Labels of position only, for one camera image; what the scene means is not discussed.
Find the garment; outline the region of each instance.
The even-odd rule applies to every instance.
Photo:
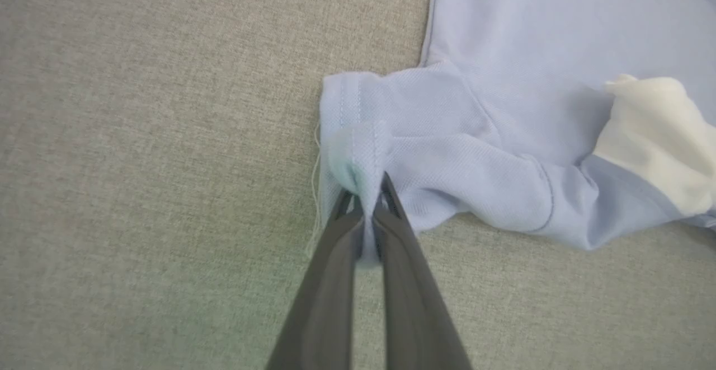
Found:
[[[419,67],[324,79],[322,202],[386,171],[416,231],[716,227],[715,97],[716,0],[431,0]]]

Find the blue fabric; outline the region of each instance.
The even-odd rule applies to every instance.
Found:
[[[324,212],[341,186],[371,212],[387,171],[418,231],[470,211],[591,249],[683,219],[591,156],[622,73],[674,77],[716,123],[714,0],[432,0],[419,67],[325,78]]]

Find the wrinkled fabric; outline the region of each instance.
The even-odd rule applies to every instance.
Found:
[[[431,2],[419,67],[324,79],[324,213],[345,187],[369,214],[388,172],[417,231],[716,226],[716,0]]]

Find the beige textured surface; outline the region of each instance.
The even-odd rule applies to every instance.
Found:
[[[427,0],[0,0],[0,368],[261,368],[307,260],[320,79]],[[714,368],[716,242],[422,239],[476,368]],[[383,368],[361,273],[355,368]]]

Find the white thread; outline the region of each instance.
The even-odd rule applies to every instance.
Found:
[[[321,123],[318,122],[315,125],[314,129],[314,142],[315,145],[318,146],[318,156],[315,158],[314,168],[311,172],[311,193],[313,195],[313,199],[315,202],[315,217],[314,217],[314,225],[313,229],[311,230],[311,238],[309,239],[308,244],[306,244],[306,249],[304,250],[304,253],[308,258],[313,256],[313,252],[315,250],[315,245],[318,242],[319,235],[321,234],[321,225],[323,224],[323,219],[321,215],[321,175],[319,173],[318,176],[318,186],[315,185],[315,173],[318,172],[319,163],[321,161],[321,143],[318,140],[318,130],[320,128]]]

